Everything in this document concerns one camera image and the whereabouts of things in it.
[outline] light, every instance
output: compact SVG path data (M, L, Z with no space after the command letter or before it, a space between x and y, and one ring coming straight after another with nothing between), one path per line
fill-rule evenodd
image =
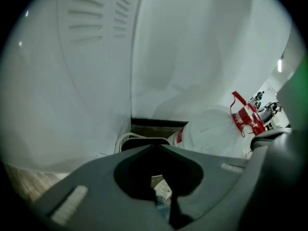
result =
M282 60L281 59L278 60L277 70L278 70L279 73L282 72Z

